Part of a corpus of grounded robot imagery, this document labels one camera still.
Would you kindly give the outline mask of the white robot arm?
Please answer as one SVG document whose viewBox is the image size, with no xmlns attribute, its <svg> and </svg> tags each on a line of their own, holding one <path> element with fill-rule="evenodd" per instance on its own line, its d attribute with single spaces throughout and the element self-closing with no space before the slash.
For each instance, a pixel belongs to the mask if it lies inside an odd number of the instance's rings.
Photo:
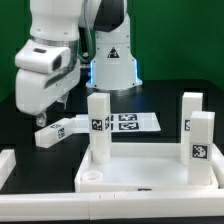
<svg viewBox="0 0 224 224">
<path fill-rule="evenodd" d="M 15 56 L 16 106 L 46 125 L 90 66 L 86 86 L 128 92 L 142 85 L 131 53 L 127 0 L 30 0 L 30 39 Z"/>
</svg>

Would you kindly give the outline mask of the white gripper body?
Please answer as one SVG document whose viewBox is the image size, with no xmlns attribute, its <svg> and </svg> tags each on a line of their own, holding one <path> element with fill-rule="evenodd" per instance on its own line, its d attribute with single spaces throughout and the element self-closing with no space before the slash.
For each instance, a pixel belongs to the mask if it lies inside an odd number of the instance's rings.
<svg viewBox="0 0 224 224">
<path fill-rule="evenodd" d="M 39 115 L 67 94 L 80 81 L 80 63 L 65 72 L 59 69 L 52 74 L 41 74 L 20 69 L 16 76 L 16 106 L 26 114 Z"/>
</svg>

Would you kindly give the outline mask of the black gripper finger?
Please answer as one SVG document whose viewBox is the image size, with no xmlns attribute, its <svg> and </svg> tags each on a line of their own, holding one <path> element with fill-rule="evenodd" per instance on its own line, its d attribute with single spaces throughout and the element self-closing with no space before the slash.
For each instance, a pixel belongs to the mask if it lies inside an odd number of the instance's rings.
<svg viewBox="0 0 224 224">
<path fill-rule="evenodd" d="M 68 100 L 68 96 L 69 93 L 64 94 L 59 100 L 57 100 L 58 103 L 61 103 L 64 107 L 64 109 L 66 109 L 66 105 L 67 105 L 67 100 Z"/>
<path fill-rule="evenodd" d="M 37 117 L 36 117 L 36 124 L 39 126 L 39 127 L 45 127 L 46 126 L 46 122 L 47 122 L 47 115 L 45 112 L 39 114 Z"/>
</svg>

